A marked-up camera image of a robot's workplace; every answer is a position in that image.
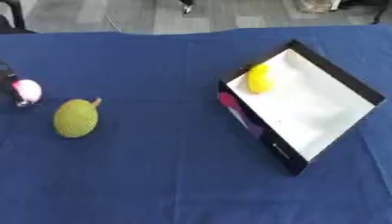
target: chair leg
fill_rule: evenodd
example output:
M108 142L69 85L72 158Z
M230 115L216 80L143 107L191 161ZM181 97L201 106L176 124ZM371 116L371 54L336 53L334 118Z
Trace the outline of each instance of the chair leg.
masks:
M389 0L386 1L384 5L380 6L380 9L377 11L377 14L375 14L374 16L372 25L377 25L380 23L381 17L384 14L384 12L388 9L388 6L389 6Z
M14 17L14 24L19 29L25 29L25 20L23 19L23 11L22 11L22 4L19 0L15 1L4 1L6 4L10 6Z

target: yellow ball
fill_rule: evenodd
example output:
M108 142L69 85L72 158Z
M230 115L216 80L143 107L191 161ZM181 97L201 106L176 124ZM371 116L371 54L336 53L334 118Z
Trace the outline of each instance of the yellow ball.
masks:
M96 107L100 102L100 98L93 103L82 99L65 102L54 114L53 124L57 133L72 138L90 133L98 123Z
M248 88L251 92L260 94L270 91L274 85L273 80L267 76L269 67L265 64L253 66L248 71Z

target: cardboard box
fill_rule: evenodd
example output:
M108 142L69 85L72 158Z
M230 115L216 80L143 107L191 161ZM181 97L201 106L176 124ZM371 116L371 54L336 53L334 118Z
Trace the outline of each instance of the cardboard box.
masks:
M262 63L274 86L254 94L247 71ZM385 99L296 40L221 79L219 98L296 175Z

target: pink object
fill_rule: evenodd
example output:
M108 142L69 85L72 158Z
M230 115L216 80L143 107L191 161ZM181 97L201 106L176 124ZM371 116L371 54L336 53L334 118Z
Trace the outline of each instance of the pink object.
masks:
M12 86L26 102L35 103L41 99L42 88L33 80L18 80Z

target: green durian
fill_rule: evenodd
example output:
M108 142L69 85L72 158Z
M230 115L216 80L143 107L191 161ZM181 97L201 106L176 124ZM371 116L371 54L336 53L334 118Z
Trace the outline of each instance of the green durian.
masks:
M84 137L98 123L97 107L102 99L94 102L74 99L61 105L54 114L53 124L56 132L63 137Z

